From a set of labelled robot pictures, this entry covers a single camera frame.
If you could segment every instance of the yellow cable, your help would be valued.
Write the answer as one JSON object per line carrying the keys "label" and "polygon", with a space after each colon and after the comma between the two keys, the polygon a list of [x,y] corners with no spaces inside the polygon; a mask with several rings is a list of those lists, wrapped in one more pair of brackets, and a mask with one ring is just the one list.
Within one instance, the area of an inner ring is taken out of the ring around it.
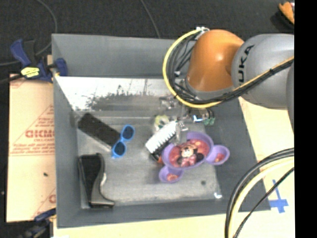
{"label": "yellow cable", "polygon": [[[167,65],[167,61],[168,61],[168,58],[170,56],[170,54],[172,53],[172,51],[174,50],[174,48],[181,42],[183,41],[184,39],[186,39],[187,37],[193,35],[193,34],[196,34],[198,32],[201,32],[201,29],[197,29],[197,30],[193,30],[191,32],[188,32],[187,34],[184,34],[183,36],[181,36],[180,38],[178,38],[173,44],[172,46],[170,46],[170,48],[167,50],[166,52],[166,55],[164,57],[164,60],[163,60],[163,78],[164,78],[164,81],[165,81],[165,84],[167,86],[167,88],[169,89],[169,91],[172,93],[172,95],[177,99],[179,100],[182,104],[185,104],[191,108],[197,108],[197,109],[204,109],[204,108],[210,108],[212,106],[215,106],[215,105],[218,105],[219,103],[221,103],[222,101],[217,101],[217,102],[210,102],[210,103],[205,103],[205,104],[194,104],[194,103],[190,103],[188,101],[185,101],[183,100],[180,96],[177,95],[177,93],[175,92],[175,90],[172,88],[172,86],[170,85],[169,83],[169,80],[168,80],[168,77],[167,77],[167,73],[166,73],[166,65]],[[282,64],[285,64],[291,60],[294,59],[294,56],[291,56],[290,58],[286,59],[285,61],[277,64],[276,66],[274,66],[273,68],[271,69],[275,69],[277,68],[278,66],[281,66]],[[241,86],[235,88],[233,91],[236,91],[242,87],[244,87],[245,85],[247,84],[250,84],[252,83],[254,80],[258,79],[259,77],[263,76],[264,74],[268,73],[271,69],[268,69],[267,71],[263,72],[262,74],[256,76],[255,78],[249,80],[248,82],[245,82],[244,84],[242,84]]]}
{"label": "yellow cable", "polygon": [[230,218],[230,223],[229,223],[229,230],[228,230],[228,237],[233,237],[234,236],[234,232],[233,232],[233,221],[240,209],[240,206],[242,204],[242,202],[244,201],[246,195],[249,193],[249,191],[254,187],[255,184],[257,184],[262,178],[264,178],[264,176],[266,176],[268,173],[271,173],[272,171],[279,169],[281,167],[284,167],[286,165],[289,164],[293,164],[294,165],[294,157],[290,157],[291,159],[289,160],[284,160],[282,162],[279,162],[277,164],[274,164],[273,166],[268,167],[267,169],[263,170],[261,173],[259,173],[258,175],[256,175],[245,187],[244,189],[241,191],[241,193],[239,194],[239,197],[237,198],[236,203],[234,204],[234,207],[232,208],[232,214],[231,214],[231,218]]}

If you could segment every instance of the cable bundle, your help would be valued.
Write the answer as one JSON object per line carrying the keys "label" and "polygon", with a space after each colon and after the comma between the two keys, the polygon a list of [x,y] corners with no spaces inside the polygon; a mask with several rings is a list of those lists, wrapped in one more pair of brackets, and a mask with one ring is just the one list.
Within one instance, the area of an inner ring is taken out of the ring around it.
{"label": "cable bundle", "polygon": [[[249,182],[247,182],[251,177],[253,177],[254,173],[261,167],[267,166],[268,164],[273,164],[261,171],[254,178],[252,178]],[[243,222],[238,227],[237,231],[233,233],[233,225],[232,222],[239,211],[239,208],[245,199],[248,192],[254,187],[254,185],[259,182],[265,175],[268,173],[284,167],[286,165],[292,164],[293,167],[285,174],[283,177],[264,195],[264,197],[255,205],[255,207],[250,211],[250,213],[246,216]],[[268,198],[268,196],[275,190],[275,188],[281,184],[292,172],[294,171],[294,148],[289,148],[286,150],[279,151],[274,153],[262,161],[254,165],[250,170],[246,172],[246,174],[240,179],[234,188],[226,212],[226,220],[225,220],[225,230],[224,236],[225,238],[237,238],[241,232],[243,225],[246,223],[247,219],[250,217],[253,211]]]}

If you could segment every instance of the scrub brush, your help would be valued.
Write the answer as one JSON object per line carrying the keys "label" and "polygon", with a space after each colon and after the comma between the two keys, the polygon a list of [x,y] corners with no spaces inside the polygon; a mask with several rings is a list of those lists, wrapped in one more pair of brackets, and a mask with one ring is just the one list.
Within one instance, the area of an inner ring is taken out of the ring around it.
{"label": "scrub brush", "polygon": [[145,144],[145,147],[158,160],[159,152],[169,143],[176,134],[177,121],[173,120],[159,129]]}

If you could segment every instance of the purple plastic dish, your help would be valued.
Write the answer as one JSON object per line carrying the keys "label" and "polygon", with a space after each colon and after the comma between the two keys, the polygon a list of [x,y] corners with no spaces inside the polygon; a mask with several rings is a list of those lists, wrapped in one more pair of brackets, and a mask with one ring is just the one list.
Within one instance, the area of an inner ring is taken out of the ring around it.
{"label": "purple plastic dish", "polygon": [[190,140],[203,141],[204,146],[207,147],[209,151],[206,154],[200,154],[199,161],[197,162],[196,159],[198,157],[194,158],[195,161],[193,161],[189,166],[181,166],[181,162],[178,162],[179,165],[176,166],[175,161],[174,164],[171,163],[170,155],[172,150],[177,146],[172,143],[169,144],[164,148],[161,156],[162,161],[165,164],[159,172],[159,179],[162,182],[177,182],[183,177],[185,170],[195,168],[205,161],[212,165],[221,165],[229,158],[230,152],[228,148],[222,145],[214,145],[213,140],[205,133],[189,131],[187,133],[187,141],[189,142]]}

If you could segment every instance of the black floor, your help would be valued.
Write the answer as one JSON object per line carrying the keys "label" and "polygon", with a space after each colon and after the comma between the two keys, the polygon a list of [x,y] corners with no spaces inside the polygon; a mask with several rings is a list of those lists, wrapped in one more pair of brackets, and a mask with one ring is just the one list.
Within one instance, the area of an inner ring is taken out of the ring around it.
{"label": "black floor", "polygon": [[[278,15],[285,0],[41,0],[52,10],[59,33],[175,39],[196,26],[231,31],[243,40],[262,33],[293,33]],[[36,0],[0,0],[0,80],[19,71],[9,46],[36,39],[36,51],[55,32],[47,9]],[[48,48],[42,55],[50,53]],[[0,238],[14,238],[33,223],[5,222],[8,90],[0,86]]]}

